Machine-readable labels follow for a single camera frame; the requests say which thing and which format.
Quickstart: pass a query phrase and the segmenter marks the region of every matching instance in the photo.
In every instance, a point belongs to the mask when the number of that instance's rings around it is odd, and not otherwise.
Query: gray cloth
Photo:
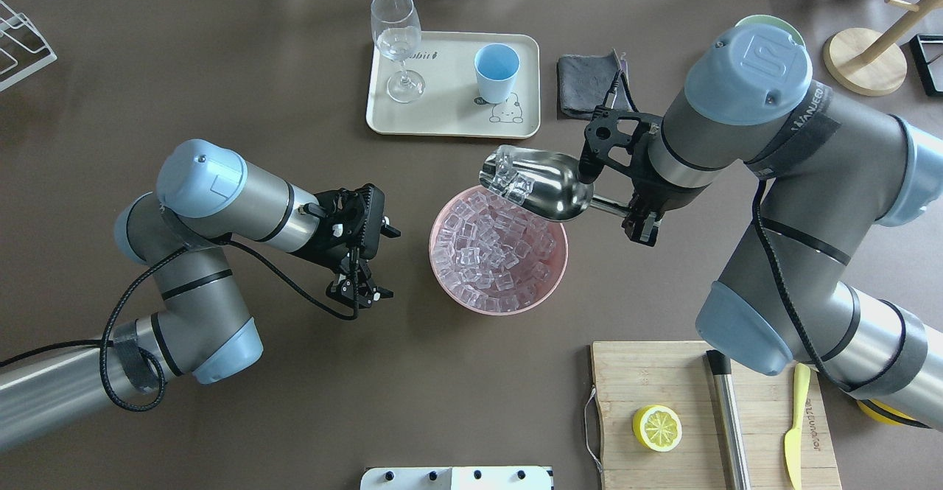
[[[603,56],[565,55],[556,63],[560,111],[570,118],[589,120],[603,103],[619,69],[615,52]],[[622,84],[614,108],[629,108]]]

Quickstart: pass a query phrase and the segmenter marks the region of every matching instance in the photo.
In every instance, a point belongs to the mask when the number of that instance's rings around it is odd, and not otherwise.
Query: pink bowl
[[[472,312],[484,313],[484,315],[514,315],[514,313],[526,312],[528,309],[535,308],[541,302],[543,302],[548,296],[553,293],[553,290],[556,289],[556,286],[559,285],[560,281],[563,279],[563,272],[567,268],[567,254],[568,254],[568,244],[567,244],[567,233],[563,230],[562,223],[555,223],[552,221],[547,222],[547,231],[553,238],[553,241],[556,241],[556,248],[553,249],[553,254],[551,254],[549,259],[546,259],[544,263],[550,269],[550,276],[546,281],[539,282],[535,284],[536,296],[533,299],[533,303],[529,304],[523,308],[515,309],[512,312],[486,312],[484,309],[478,309],[474,306],[468,305],[465,302],[462,302],[455,294],[450,291],[445,284],[442,282],[441,277],[438,275],[438,272],[435,271],[435,263],[432,259],[432,251],[435,247],[435,239],[438,238],[439,231],[442,229],[442,222],[449,215],[449,210],[452,208],[452,205],[455,205],[459,200],[467,201],[469,195],[474,194],[475,192],[481,192],[481,194],[487,195],[489,193],[486,188],[483,186],[475,186],[468,188],[461,194],[455,195],[444,207],[438,212],[438,216],[435,218],[435,222],[432,225],[432,232],[429,234],[429,265],[433,269],[433,274],[435,275],[435,281],[438,282],[438,285],[441,286],[442,290],[448,296],[451,296],[455,302],[458,302],[462,306],[465,306],[468,309],[471,309]],[[514,214],[529,216],[532,215],[531,212],[526,211],[521,207],[514,207],[512,210]]]

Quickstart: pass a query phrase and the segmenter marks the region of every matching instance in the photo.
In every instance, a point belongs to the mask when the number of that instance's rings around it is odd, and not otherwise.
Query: blue joint cap
[[[132,262],[138,262],[141,265],[147,265],[147,261],[141,256],[138,256],[138,253],[134,251],[134,248],[131,248],[131,241],[127,237],[127,221],[131,216],[131,211],[134,210],[135,205],[141,202],[141,199],[144,199],[148,195],[151,195],[151,192],[146,192],[146,194],[138,197],[134,200],[133,203],[127,205],[125,210],[122,210],[121,214],[118,214],[118,219],[115,219],[115,245],[118,245],[119,251],[122,252],[125,256],[131,259]]]
[[[812,61],[792,34],[741,24],[717,37],[684,80],[687,103],[727,125],[761,125],[789,114],[812,83]]]
[[[179,215],[206,217],[239,197],[246,177],[246,163],[239,153],[206,140],[188,140],[164,161],[156,194]]]
[[[900,120],[907,138],[907,169],[897,199],[878,225],[897,227],[915,220],[943,192],[943,141]]]
[[[694,323],[704,341],[730,359],[767,376],[792,362],[792,350],[753,306],[726,285],[711,284]]]
[[[259,330],[256,330],[256,319],[250,318],[235,335],[193,371],[193,376],[203,385],[209,385],[245,370],[261,356],[262,339],[259,339]]]

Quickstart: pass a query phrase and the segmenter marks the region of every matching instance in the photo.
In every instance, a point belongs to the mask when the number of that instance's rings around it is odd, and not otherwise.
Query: round wooden base
[[[855,59],[881,35],[873,29],[852,27],[831,37],[822,50],[822,59],[832,77],[862,95],[887,95],[899,89],[907,77],[907,60],[896,44],[871,63]]]

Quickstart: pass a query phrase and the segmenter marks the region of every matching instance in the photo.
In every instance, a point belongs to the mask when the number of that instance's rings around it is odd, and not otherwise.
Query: white wire rack
[[[56,60],[40,30],[0,0],[0,91]]]

